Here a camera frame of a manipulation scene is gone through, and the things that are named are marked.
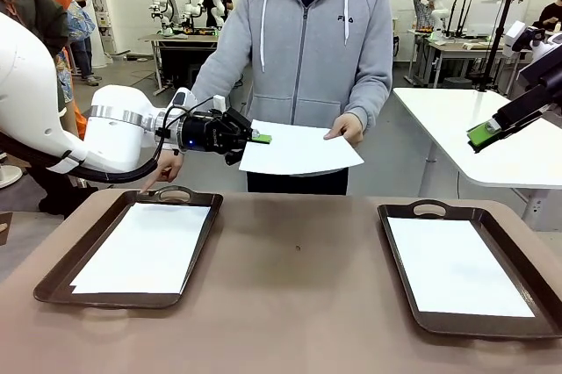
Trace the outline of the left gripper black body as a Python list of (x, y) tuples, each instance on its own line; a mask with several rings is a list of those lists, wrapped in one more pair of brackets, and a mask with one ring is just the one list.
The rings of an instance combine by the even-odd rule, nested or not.
[(220, 112), (195, 112), (180, 119), (178, 125), (178, 146), (182, 150), (225, 154), (220, 139), (222, 114)]

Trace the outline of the person's right hand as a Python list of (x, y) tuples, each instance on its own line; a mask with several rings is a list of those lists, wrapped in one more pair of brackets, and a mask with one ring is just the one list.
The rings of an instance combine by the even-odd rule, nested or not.
[(178, 150), (164, 149), (158, 158), (156, 168), (147, 176), (140, 192), (148, 191), (155, 183), (171, 183), (179, 174), (184, 163), (184, 154)]

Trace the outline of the white A4 paper sheet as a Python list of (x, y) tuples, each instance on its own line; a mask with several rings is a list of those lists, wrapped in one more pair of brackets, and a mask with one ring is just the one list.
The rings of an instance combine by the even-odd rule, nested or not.
[(74, 294), (179, 293), (208, 206), (136, 203), (70, 283)]
[(239, 170), (265, 175), (300, 176), (351, 168), (364, 163), (342, 137), (326, 140), (327, 128), (253, 120), (252, 127), (270, 137), (268, 144), (249, 142)]
[(421, 312), (532, 318), (534, 313), (468, 220), (388, 220)]

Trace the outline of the person's left forearm grey sleeve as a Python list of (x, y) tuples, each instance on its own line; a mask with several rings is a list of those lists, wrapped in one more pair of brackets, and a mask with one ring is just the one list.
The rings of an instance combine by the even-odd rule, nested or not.
[(361, 123), (365, 133), (376, 123), (392, 89), (392, 73), (358, 72), (344, 112), (352, 114)]

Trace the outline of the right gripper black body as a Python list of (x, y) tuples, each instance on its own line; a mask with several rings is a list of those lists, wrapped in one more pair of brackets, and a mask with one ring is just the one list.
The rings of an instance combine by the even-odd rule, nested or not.
[(538, 84), (526, 93), (501, 107), (493, 116), (490, 126), (495, 131), (508, 129), (540, 117), (553, 104), (562, 105), (562, 87)]

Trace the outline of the tall white air conditioner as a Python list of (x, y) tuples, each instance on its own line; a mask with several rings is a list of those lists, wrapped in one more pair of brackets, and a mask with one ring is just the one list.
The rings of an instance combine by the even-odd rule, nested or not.
[(103, 68), (107, 65), (106, 55), (104, 53), (102, 40), (100, 37), (100, 31), (97, 27), (97, 16), (93, 6), (92, 0), (86, 1), (86, 12), (92, 19), (96, 29), (90, 36), (91, 42), (91, 52), (92, 52), (92, 67), (93, 68)]

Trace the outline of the brown plastic serving tray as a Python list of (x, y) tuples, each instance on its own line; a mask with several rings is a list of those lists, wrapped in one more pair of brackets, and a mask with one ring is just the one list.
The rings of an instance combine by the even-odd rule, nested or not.
[(105, 240), (110, 237), (112, 231), (125, 217), (126, 212), (137, 203), (172, 205), (190, 209), (203, 206), (210, 208), (209, 215), (204, 220), (193, 255), (185, 271), (183, 285), (187, 285), (205, 243), (213, 230), (213, 225), (223, 203), (223, 196), (216, 193), (195, 192), (181, 186), (170, 186), (144, 194), (133, 190), (122, 192), (100, 219), (86, 231), (82, 238), (35, 286), (33, 290), (34, 298), (49, 304), (111, 310), (156, 310), (170, 308), (177, 304), (184, 294), (182, 291), (174, 293), (121, 291), (75, 294), (74, 287), (70, 284), (71, 280), (79, 274), (79, 270), (86, 265)]
[[(487, 210), (480, 207), (454, 206), (434, 199), (421, 199), (407, 205), (378, 207), (388, 249), (411, 314), (417, 325), (431, 334), (458, 336), (479, 340), (539, 341), (562, 339), (562, 298), (548, 285), (535, 265), (515, 244), (504, 227)], [(413, 277), (406, 272), (397, 244), (397, 234), (390, 218), (405, 221), (463, 221), (476, 228), (495, 261), (508, 275), (531, 316), (472, 315), (467, 313), (433, 313), (414, 302)]]

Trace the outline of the grey zip hoodie torso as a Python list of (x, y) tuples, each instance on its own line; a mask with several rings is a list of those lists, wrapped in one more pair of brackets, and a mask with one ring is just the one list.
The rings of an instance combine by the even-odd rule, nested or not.
[(392, 73), (390, 1), (238, 0), (213, 54), (251, 68), (251, 119), (330, 128), (358, 72)]

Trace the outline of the person's black trousers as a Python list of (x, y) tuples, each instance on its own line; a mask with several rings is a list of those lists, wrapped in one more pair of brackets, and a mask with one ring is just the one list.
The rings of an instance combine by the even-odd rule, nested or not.
[(348, 169), (313, 176), (278, 176), (248, 172), (247, 190), (252, 193), (345, 196), (348, 181)]

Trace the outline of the brown board piece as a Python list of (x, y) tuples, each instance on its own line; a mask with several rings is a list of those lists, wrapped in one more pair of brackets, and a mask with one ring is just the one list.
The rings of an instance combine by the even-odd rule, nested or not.
[(0, 247), (7, 243), (12, 216), (12, 212), (0, 213)]

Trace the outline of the grey background workbench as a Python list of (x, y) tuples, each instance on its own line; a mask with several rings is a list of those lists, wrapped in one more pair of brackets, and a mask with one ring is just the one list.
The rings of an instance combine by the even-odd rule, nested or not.
[(433, 40), (426, 32), (408, 31), (413, 35), (404, 79), (414, 87), (441, 88), (446, 77), (465, 77), (477, 84), (486, 65), (491, 46), (485, 41)]

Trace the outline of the bystander in blue jeans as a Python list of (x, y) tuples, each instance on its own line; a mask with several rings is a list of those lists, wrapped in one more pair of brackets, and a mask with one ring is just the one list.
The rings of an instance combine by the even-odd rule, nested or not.
[[(75, 0), (83, 10), (87, 5), (87, 0)], [(71, 45), (72, 54), (75, 64), (80, 70), (82, 80), (89, 86), (96, 87), (99, 85), (100, 77), (95, 76), (91, 66), (91, 41), (90, 37), (77, 41)]]

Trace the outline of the white table leg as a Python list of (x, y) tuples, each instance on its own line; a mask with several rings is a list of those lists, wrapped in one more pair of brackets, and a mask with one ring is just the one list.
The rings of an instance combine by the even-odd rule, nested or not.
[(436, 143), (432, 143), (425, 161), (424, 171), (420, 186), (420, 196), (425, 198), (438, 198), (441, 188), (441, 169), (443, 168), (443, 155)]
[(528, 227), (536, 232), (559, 232), (562, 217), (557, 215), (555, 209), (558, 204), (556, 190), (539, 189), (513, 189), (512, 190), (525, 204), (522, 220)]

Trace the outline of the white round fan base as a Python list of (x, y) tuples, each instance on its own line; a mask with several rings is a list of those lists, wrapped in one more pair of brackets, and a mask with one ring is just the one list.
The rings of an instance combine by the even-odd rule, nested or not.
[(13, 185), (22, 176), (23, 171), (21, 168), (10, 164), (0, 164), (0, 190)]

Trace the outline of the person's left hand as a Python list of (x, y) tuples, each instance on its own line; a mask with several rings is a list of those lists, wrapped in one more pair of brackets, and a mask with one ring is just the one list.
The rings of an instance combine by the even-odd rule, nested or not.
[(344, 113), (335, 119), (325, 140), (343, 137), (352, 147), (357, 147), (364, 139), (364, 129), (359, 118), (352, 113)]

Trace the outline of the person's right forearm grey sleeve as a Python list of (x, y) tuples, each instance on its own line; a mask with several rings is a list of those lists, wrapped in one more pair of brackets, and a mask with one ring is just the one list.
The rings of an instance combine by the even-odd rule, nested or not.
[(197, 99), (198, 108), (208, 110), (213, 104), (214, 96), (228, 97), (240, 80), (245, 67), (245, 61), (222, 61), (218, 55), (211, 55), (199, 70), (191, 89)]

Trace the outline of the large white table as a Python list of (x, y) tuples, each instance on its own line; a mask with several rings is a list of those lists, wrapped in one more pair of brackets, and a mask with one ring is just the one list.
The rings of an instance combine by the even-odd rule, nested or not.
[(467, 131), (508, 100), (493, 92), (397, 88), (393, 91), (429, 137), (473, 183), (485, 187), (562, 190), (562, 129), (540, 119), (475, 153)]

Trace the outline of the bystander in plaid shirt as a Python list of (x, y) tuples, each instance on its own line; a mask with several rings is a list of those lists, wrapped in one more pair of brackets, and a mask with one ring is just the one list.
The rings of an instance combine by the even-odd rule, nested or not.
[(417, 32), (432, 32), (435, 26), (434, 0), (413, 0)]

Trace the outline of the workbench with black drape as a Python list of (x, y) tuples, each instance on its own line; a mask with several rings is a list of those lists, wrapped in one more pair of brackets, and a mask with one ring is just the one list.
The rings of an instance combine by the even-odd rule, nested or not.
[(205, 62), (216, 50), (218, 34), (218, 31), (201, 29), (199, 32), (183, 32), (169, 37), (155, 33), (138, 38), (138, 41), (148, 43), (151, 47), (157, 83), (153, 95), (159, 96), (172, 88), (187, 87), (188, 65)]

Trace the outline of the masked bystander in black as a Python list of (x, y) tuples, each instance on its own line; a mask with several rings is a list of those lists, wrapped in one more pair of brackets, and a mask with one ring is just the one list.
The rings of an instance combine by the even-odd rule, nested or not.
[(554, 3), (547, 5), (542, 10), (539, 19), (532, 25), (553, 32), (557, 24), (562, 25), (562, 0), (556, 0)]

